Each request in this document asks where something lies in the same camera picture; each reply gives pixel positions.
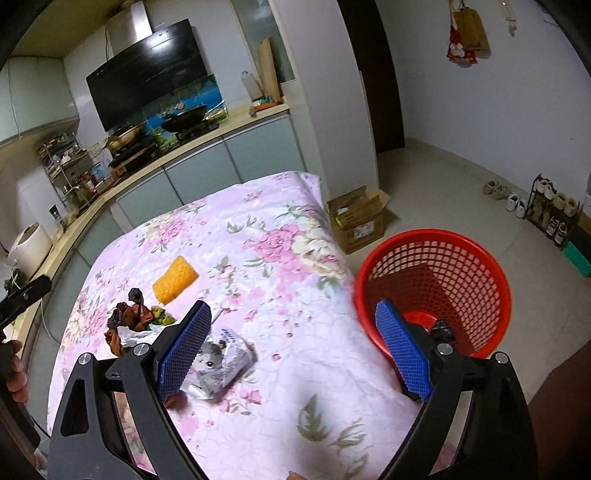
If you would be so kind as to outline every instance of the kitchen counter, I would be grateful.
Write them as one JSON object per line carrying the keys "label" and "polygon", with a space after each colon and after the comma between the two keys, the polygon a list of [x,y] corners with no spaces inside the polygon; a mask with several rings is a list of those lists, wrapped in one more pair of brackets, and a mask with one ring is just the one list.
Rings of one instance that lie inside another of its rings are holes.
{"label": "kitchen counter", "polygon": [[[41,267],[35,274],[35,278],[40,275],[47,275],[49,278],[53,279],[62,262],[66,259],[67,254],[70,252],[70,250],[72,250],[72,248],[74,248],[74,245],[76,245],[80,236],[83,235],[85,231],[87,231],[87,228],[93,223],[93,220],[98,218],[99,214],[108,207],[110,200],[117,197],[117,195],[121,194],[126,189],[130,188],[138,180],[143,179],[147,175],[166,165],[171,160],[181,157],[191,150],[195,150],[197,147],[211,142],[222,135],[227,135],[234,130],[247,127],[249,124],[259,122],[260,120],[281,112],[285,112],[287,110],[289,110],[289,106],[284,103],[283,105],[278,105],[267,110],[263,110],[262,112],[258,112],[255,118],[252,118],[248,115],[247,109],[231,112],[228,118],[219,122],[219,128],[216,130],[168,152],[166,155],[153,161],[149,165],[142,168],[140,171],[137,171],[125,180],[119,182],[113,188],[107,190],[100,197],[98,197],[92,203],[92,205],[90,205],[87,211],[80,215],[80,217],[78,217],[76,221],[70,225],[61,239],[52,247],[51,251],[47,255],[47,258],[44,260]],[[18,339],[23,344],[26,343],[40,304],[41,301],[38,301],[35,305],[29,307],[26,312],[18,316],[14,324],[12,339]]]}

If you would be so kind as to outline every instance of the cardboard box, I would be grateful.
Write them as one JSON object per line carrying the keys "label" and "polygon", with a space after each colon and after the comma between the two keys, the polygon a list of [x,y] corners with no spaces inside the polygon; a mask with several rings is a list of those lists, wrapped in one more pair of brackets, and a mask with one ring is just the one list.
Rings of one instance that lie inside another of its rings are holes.
{"label": "cardboard box", "polygon": [[591,235],[591,218],[585,212],[581,212],[581,216],[579,217],[579,226],[585,230],[588,235]]}
{"label": "cardboard box", "polygon": [[346,254],[383,237],[384,207],[390,196],[382,190],[363,186],[327,203],[330,226]]}

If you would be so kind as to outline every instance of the cutting board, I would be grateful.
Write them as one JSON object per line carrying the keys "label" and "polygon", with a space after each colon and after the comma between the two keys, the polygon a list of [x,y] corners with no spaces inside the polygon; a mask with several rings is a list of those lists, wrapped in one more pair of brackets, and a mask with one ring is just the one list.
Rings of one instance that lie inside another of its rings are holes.
{"label": "cutting board", "polygon": [[271,39],[266,38],[257,49],[259,76],[265,95],[271,97],[274,102],[281,102],[281,92],[277,83],[273,54],[271,53]]}

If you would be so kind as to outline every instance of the metal screw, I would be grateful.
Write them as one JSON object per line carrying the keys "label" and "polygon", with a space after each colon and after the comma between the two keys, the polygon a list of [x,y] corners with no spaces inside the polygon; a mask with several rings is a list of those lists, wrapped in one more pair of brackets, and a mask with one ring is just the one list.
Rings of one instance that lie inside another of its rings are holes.
{"label": "metal screw", "polygon": [[142,356],[148,353],[150,350],[150,346],[147,343],[140,343],[139,345],[134,346],[134,355]]}
{"label": "metal screw", "polygon": [[453,348],[449,343],[440,343],[437,345],[437,351],[442,355],[451,355]]}
{"label": "metal screw", "polygon": [[509,357],[506,356],[503,352],[495,353],[495,360],[500,364],[506,364],[509,362]]}
{"label": "metal screw", "polygon": [[90,353],[83,353],[78,357],[78,363],[80,365],[86,365],[88,362],[92,360],[92,355]]}

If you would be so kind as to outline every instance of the upper cabinet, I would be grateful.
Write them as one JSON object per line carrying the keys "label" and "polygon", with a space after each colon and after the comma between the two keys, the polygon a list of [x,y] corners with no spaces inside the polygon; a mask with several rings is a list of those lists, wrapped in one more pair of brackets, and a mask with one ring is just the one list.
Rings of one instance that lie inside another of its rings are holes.
{"label": "upper cabinet", "polygon": [[8,81],[8,65],[0,70],[0,141],[18,135],[17,121],[12,111]]}
{"label": "upper cabinet", "polygon": [[11,57],[0,72],[0,142],[78,116],[61,60]]}

